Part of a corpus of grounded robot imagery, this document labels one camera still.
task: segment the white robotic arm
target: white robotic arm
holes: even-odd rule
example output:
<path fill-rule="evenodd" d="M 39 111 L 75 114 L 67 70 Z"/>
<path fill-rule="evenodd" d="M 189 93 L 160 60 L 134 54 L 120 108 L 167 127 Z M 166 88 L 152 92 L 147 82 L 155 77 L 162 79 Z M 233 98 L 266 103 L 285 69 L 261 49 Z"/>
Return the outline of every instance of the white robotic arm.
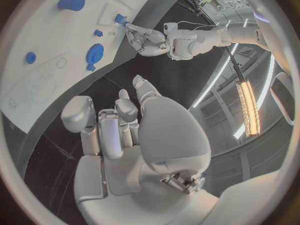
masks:
<path fill-rule="evenodd" d="M 269 50 L 258 26 L 214 27 L 212 30 L 178 29 L 178 23 L 163 26 L 165 36 L 156 30 L 127 23 L 127 39 L 139 54 L 146 57 L 166 54 L 173 60 L 190 60 L 210 51 L 213 46 L 224 47 L 231 43 L 256 44 Z"/>

